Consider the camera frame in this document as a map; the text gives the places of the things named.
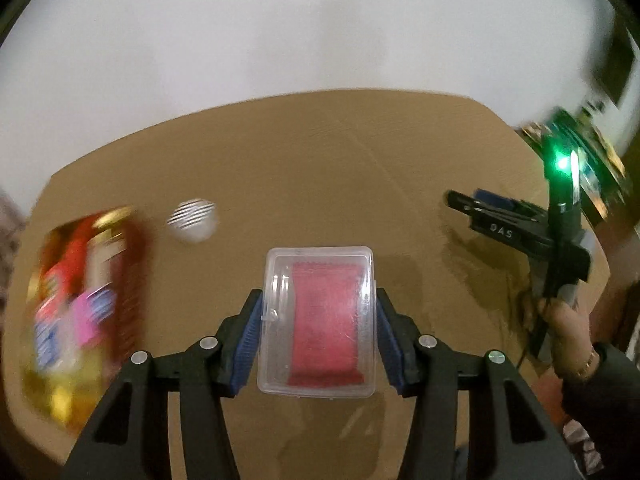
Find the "person right hand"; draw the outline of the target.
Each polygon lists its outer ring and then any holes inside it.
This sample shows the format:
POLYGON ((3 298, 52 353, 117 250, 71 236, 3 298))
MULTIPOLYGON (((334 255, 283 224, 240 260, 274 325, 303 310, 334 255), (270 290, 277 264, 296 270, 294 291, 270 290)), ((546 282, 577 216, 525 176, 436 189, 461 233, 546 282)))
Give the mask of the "person right hand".
POLYGON ((600 356, 590 338, 587 315, 559 298, 535 300, 529 290, 520 295, 524 323, 548 324, 551 363, 555 375, 570 382, 586 382, 596 372, 600 356))

